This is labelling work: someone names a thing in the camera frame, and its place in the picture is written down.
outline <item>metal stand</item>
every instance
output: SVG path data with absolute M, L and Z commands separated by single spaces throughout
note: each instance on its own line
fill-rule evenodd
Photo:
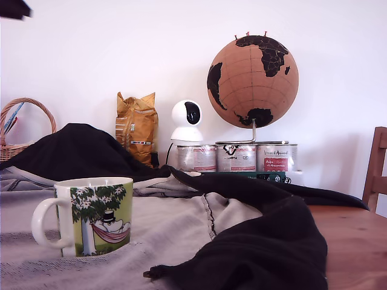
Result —
M 256 125 L 255 119 L 253 119 L 253 138 L 251 140 L 245 141 L 218 141 L 215 142 L 216 145 L 240 145 L 240 144 L 288 144 L 289 141 L 262 141 L 256 142 Z

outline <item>wooden chair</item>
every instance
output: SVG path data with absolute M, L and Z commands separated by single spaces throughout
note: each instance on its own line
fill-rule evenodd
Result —
M 369 209 L 373 212 L 376 211 L 379 193 L 387 195 L 387 176 L 382 176 L 386 149 L 387 128 L 376 127 L 363 192 L 363 202 L 368 204 Z

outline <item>mug handle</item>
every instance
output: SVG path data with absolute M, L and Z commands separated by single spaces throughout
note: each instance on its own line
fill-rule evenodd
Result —
M 71 202 L 62 199 L 62 198 L 48 198 L 44 201 L 42 201 L 36 208 L 32 215 L 32 221 L 31 221 L 31 229 L 32 229 L 32 235 L 35 239 L 35 241 L 39 245 L 48 246 L 55 249 L 62 249 L 66 247 L 71 247 L 73 245 L 72 239 L 67 236 L 66 234 L 63 235 L 64 229 L 60 229 L 60 235 L 61 239 L 56 240 L 55 242 L 52 242 L 46 238 L 46 235 L 44 233 L 43 229 L 43 219 L 47 212 L 47 210 L 52 207 L 54 204 L 64 207 L 64 208 L 71 208 Z

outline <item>tree illustration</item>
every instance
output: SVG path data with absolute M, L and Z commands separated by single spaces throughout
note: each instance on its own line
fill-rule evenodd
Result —
M 73 223 L 81 220 L 84 256 L 96 254 L 91 224 L 103 217 L 107 210 L 120 208 L 126 190 L 122 185 L 70 188 Z

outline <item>camera lens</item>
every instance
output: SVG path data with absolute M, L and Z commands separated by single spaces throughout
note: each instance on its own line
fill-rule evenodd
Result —
M 191 101 L 186 101 L 185 106 L 187 109 L 187 121 L 188 123 L 195 125 L 200 121 L 200 110 L 199 107 Z

